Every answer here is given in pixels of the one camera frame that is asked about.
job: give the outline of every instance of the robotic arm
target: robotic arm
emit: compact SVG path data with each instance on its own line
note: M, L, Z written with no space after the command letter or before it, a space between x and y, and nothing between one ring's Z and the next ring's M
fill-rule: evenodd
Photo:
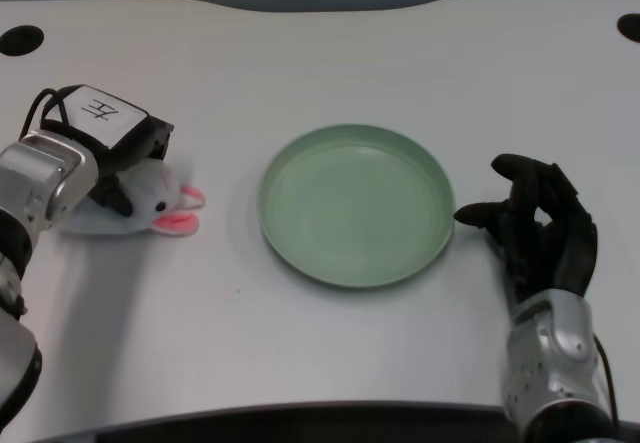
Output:
M507 200L458 210L502 247L512 330L504 405L526 443L614 441L618 416L608 362L584 300L597 256L597 229L557 165L500 155L496 172L513 182ZM541 208L552 222L534 219ZM594 386L603 356L610 412Z
M48 95L40 128L27 134ZM130 216L116 172L143 158L164 158L172 130L88 86L47 89L34 101L19 141L0 152L0 431L31 396L42 367L33 334L19 323L27 311L21 280L40 233L86 196Z
M0 153L0 428L29 398L42 365L33 334L18 322L26 313L21 279L40 232L73 210L98 177L90 151L44 130Z

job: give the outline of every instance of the stuffed bunny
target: stuffed bunny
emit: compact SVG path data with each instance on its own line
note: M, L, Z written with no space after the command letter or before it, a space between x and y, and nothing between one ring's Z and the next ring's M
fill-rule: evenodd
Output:
M167 235L192 235L198 229L195 214L176 210L204 206L204 195L196 188L180 185L162 160L145 159L118 173L118 178L133 206L130 217L85 198L59 227L90 235L125 235L147 229Z

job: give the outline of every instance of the black hole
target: black hole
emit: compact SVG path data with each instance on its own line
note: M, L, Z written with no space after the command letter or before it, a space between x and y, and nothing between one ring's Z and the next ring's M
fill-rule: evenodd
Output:
M0 36L0 53L22 56L37 50L44 41L44 33L36 26L16 26Z
M640 43L640 15L629 13L618 20L618 31L631 41Z

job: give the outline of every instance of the cable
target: cable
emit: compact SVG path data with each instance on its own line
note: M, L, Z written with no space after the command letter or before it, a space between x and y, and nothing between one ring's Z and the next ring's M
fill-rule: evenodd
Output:
M602 358L602 366L604 366L604 374L607 378L607 386L609 387L609 406L611 407L611 420L613 422L613 427L617 433L620 428L620 420L618 420L618 405L616 403L616 393L613 389L613 378L611 377L609 359L607 358L607 354L602 347L602 343L600 343L600 340L595 334L593 335L593 339L596 342L596 348L598 349L598 353L600 353L600 358Z
M33 100L33 103L31 103L31 108L29 108L27 119L25 120L24 125L22 126L22 131L20 132L20 138L18 139L21 140L27 135L27 132L29 131L29 127L31 126L31 121L33 120L33 116L36 114L36 110L38 109L38 106L40 106L40 103L42 103L42 100L47 95L51 96L51 99L55 102L58 108L60 108L60 118L62 119L62 123L64 125L69 124L67 109L64 107L64 101L62 100L62 97L60 97L60 94L56 90L52 90L51 88L46 88L42 90L40 94L36 96L36 99Z

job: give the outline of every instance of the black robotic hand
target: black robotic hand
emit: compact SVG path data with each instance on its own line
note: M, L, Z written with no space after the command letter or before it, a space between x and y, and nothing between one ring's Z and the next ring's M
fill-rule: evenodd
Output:
M596 264L598 233L573 185L558 165L523 156L503 154L491 166L513 182L509 198L465 206L454 218L486 228L504 248L517 303L551 288L584 296ZM552 222L536 222L537 208Z

